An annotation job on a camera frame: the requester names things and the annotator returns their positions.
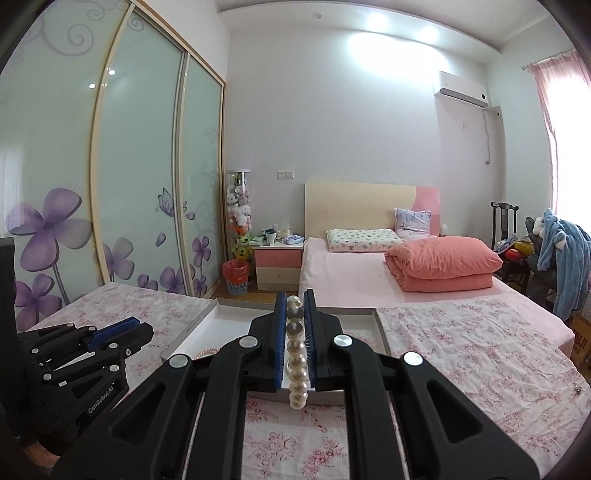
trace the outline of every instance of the beige headboard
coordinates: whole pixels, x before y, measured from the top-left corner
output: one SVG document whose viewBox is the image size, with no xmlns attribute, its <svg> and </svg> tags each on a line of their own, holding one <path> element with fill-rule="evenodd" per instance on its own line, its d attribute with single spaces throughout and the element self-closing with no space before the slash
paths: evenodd
<svg viewBox="0 0 591 480">
<path fill-rule="evenodd" d="M 393 210 L 411 209 L 416 197 L 417 187 L 407 185 L 309 181 L 306 237 L 325 238 L 326 231 L 332 228 L 392 228 Z"/>
</svg>

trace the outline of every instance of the drawer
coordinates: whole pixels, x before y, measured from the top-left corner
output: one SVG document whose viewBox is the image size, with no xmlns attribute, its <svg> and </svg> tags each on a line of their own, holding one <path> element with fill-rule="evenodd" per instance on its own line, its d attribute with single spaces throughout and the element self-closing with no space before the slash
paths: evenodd
<svg viewBox="0 0 591 480">
<path fill-rule="evenodd" d="M 299 268 L 279 268 L 279 267 L 257 267 L 256 281 L 259 284 L 281 283 L 299 285 Z"/>
<path fill-rule="evenodd" d="M 300 268 L 302 250 L 263 248 L 255 250 L 256 267 Z"/>
</svg>

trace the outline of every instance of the curtain rod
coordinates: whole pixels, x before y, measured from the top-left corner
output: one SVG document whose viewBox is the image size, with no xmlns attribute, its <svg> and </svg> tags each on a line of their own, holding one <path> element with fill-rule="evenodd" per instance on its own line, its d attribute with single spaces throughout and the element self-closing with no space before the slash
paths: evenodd
<svg viewBox="0 0 591 480">
<path fill-rule="evenodd" d="M 538 60 L 538 61 L 533 61 L 532 63 L 528 63 L 527 65 L 522 66 L 521 70 L 527 70 L 528 68 L 530 68 L 533 65 L 539 65 L 540 63 L 545 63 L 547 61 L 550 61 L 552 59 L 560 57 L 561 55 L 564 55 L 565 53 L 571 53 L 572 51 L 575 51 L 575 50 L 576 50 L 575 48 L 569 48 L 568 50 L 561 51 L 559 53 L 551 55 L 550 57 L 546 57 L 546 58 Z"/>
</svg>

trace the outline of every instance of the floral pillow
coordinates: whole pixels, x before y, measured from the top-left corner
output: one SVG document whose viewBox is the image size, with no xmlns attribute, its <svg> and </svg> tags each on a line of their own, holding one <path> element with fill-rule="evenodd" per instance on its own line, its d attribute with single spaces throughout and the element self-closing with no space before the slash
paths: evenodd
<svg viewBox="0 0 591 480">
<path fill-rule="evenodd" d="M 431 212 L 413 212 L 395 208 L 396 234 L 404 240 L 419 240 L 430 236 Z"/>
<path fill-rule="evenodd" d="M 389 228 L 379 230 L 329 230 L 330 252 L 385 252 L 402 242 Z"/>
</svg>

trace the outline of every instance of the sliding wardrobe door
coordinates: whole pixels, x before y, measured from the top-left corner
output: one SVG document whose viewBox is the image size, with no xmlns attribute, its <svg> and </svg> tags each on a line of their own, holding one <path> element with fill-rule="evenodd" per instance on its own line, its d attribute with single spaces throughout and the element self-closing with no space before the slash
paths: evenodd
<svg viewBox="0 0 591 480">
<path fill-rule="evenodd" d="M 90 132 L 128 8 L 123 0 L 56 0 L 0 74 L 0 236 L 14 236 L 17 249 L 19 330 L 96 289 Z"/>
<path fill-rule="evenodd" d="M 220 214 L 220 144 L 222 86 L 188 57 L 180 122 L 179 184 L 187 204 L 182 231 L 191 264 L 194 295 L 204 296 L 220 280 L 223 253 Z"/>
<path fill-rule="evenodd" d="M 105 281 L 185 293 L 173 202 L 173 138 L 182 52 L 146 19 L 129 20 L 105 87 L 96 214 Z"/>
</svg>

